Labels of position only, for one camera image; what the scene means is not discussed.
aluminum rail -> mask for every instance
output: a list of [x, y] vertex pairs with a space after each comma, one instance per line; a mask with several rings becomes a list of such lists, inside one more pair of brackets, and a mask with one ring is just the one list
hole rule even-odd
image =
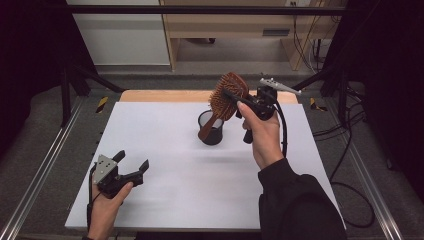
[[44, 182], [46, 181], [49, 172], [57, 159], [57, 156], [62, 150], [62, 147], [65, 144], [65, 141], [72, 127], [74, 126], [76, 119], [78, 118], [78, 115], [81, 111], [84, 102], [84, 98], [77, 97], [72, 110], [73, 114], [71, 116], [71, 119], [68, 121], [68, 124], [66, 126], [62, 127], [59, 130], [53, 144], [51, 145], [43, 162], [41, 163], [41, 166], [39, 167], [37, 173], [32, 179], [31, 184], [27, 188], [24, 196], [16, 207], [15, 212], [9, 218], [9, 221], [6, 223], [6, 226], [4, 226], [4, 228], [0, 232], [1, 240], [14, 240], [17, 237], [19, 230], [21, 229], [39, 192], [41, 191], [41, 188], [43, 187]]
[[[339, 123], [337, 114], [336, 114], [336, 105], [337, 103], [333, 99], [327, 99], [327, 106], [329, 107], [330, 113], [332, 114], [334, 121]], [[342, 138], [345, 144], [348, 142], [348, 134], [342, 134]], [[370, 171], [365, 166], [364, 160], [361, 158], [354, 142], [352, 141], [349, 147], [349, 152], [351, 156], [351, 162], [353, 168], [355, 169], [359, 180], [361, 181], [362, 187], [364, 188], [365, 194], [368, 196], [368, 199], [372, 206], [374, 207], [375, 216], [377, 217], [381, 229], [383, 230], [384, 235], [389, 240], [403, 240], [403, 236], [396, 224], [396, 221], [393, 219], [392, 214], [378, 190], [378, 187], [371, 176]]]
[[218, 15], [306, 15], [345, 16], [361, 13], [345, 7], [263, 7], [263, 6], [153, 6], [153, 5], [54, 5], [48, 10], [77, 14], [218, 14]]

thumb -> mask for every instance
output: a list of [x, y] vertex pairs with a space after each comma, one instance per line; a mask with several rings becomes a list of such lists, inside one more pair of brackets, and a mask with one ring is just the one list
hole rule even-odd
[[252, 109], [240, 101], [237, 102], [237, 107], [240, 111], [240, 114], [246, 119], [247, 124], [249, 124], [250, 127], [255, 128], [255, 126], [258, 124], [258, 121], [260, 120], [252, 111]]
[[121, 190], [118, 192], [118, 194], [116, 194], [113, 200], [121, 204], [125, 200], [125, 198], [130, 194], [133, 186], [134, 183], [132, 182], [125, 184], [124, 187], [122, 187]]

white wall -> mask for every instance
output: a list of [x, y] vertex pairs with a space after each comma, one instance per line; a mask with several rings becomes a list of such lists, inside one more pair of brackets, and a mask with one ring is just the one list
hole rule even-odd
[[[67, 0], [75, 5], [159, 5], [158, 0]], [[95, 65], [169, 65], [161, 15], [74, 14]]]

black curtain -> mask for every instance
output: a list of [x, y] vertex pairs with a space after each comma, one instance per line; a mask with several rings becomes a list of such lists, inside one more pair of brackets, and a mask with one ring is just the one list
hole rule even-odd
[[[66, 66], [97, 72], [72, 14], [51, 12], [43, 1], [3, 0], [0, 22], [1, 155], [28, 117], [31, 98], [60, 85]], [[81, 75], [75, 74], [71, 82], [88, 87]]]
[[[351, 0], [365, 8], [368, 1]], [[379, 2], [344, 56], [348, 80], [364, 83], [364, 107], [389, 162], [424, 202], [424, 1]], [[362, 17], [343, 18], [328, 53], [333, 64]]]

brush bristles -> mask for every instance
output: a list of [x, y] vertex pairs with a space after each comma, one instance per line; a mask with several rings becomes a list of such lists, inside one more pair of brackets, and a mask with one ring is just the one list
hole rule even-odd
[[215, 91], [211, 94], [209, 102], [212, 112], [218, 118], [227, 121], [237, 110], [237, 106], [231, 102], [231, 99], [223, 93], [223, 89], [227, 89], [234, 95], [245, 98], [249, 93], [249, 87], [246, 82], [235, 73], [228, 73], [221, 77], [216, 85]]

